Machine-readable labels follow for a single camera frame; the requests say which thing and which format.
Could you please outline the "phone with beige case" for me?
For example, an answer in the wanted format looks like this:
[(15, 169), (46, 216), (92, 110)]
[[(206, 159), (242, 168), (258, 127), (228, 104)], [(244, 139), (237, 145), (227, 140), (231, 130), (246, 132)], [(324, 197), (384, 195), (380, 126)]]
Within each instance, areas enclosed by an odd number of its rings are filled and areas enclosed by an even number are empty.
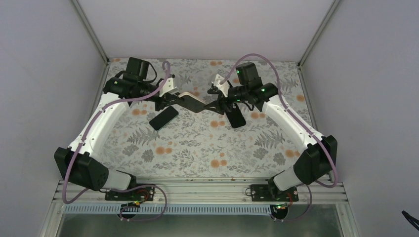
[(178, 95), (180, 101), (178, 105), (194, 113), (200, 113), (204, 110), (206, 103), (190, 92), (183, 92)]

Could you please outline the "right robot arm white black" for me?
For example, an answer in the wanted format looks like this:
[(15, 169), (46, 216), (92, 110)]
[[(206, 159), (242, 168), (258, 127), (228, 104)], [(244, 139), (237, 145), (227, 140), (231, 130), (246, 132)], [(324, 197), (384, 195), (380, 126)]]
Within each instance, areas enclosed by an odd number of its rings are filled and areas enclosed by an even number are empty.
[(216, 94), (218, 98), (205, 109), (227, 115), (231, 126), (238, 128), (246, 121), (237, 104), (244, 103), (250, 110), (257, 108), (273, 119), (300, 150), (300, 157), (292, 167), (268, 179), (268, 196), (280, 201), (290, 188), (319, 183), (318, 179), (329, 172), (336, 176), (336, 139), (331, 135), (324, 136), (302, 119), (277, 86), (263, 84), (254, 63), (246, 62), (234, 69), (240, 85), (232, 86), (222, 76), (215, 75), (208, 93)]

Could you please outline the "black phone case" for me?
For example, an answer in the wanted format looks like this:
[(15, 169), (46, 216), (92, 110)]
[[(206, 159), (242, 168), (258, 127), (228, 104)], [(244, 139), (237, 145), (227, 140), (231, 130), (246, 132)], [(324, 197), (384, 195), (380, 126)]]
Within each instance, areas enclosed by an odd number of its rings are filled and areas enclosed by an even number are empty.
[(226, 112), (226, 116), (232, 128), (239, 128), (246, 125), (246, 120), (239, 107), (234, 107), (230, 112)]

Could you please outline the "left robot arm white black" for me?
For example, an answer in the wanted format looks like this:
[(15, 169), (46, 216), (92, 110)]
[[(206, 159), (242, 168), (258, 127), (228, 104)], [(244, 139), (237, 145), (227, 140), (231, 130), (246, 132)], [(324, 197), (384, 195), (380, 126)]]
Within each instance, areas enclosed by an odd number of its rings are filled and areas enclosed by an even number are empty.
[(93, 191), (115, 189), (126, 200), (137, 195), (131, 174), (111, 170), (98, 159), (114, 125), (133, 102), (160, 102), (169, 96), (173, 81), (170, 63), (162, 63), (165, 77), (158, 85), (145, 81), (149, 65), (148, 61), (130, 58), (127, 68), (105, 83), (98, 106), (76, 139), (67, 148), (56, 150), (54, 159), (64, 189), (72, 183)]

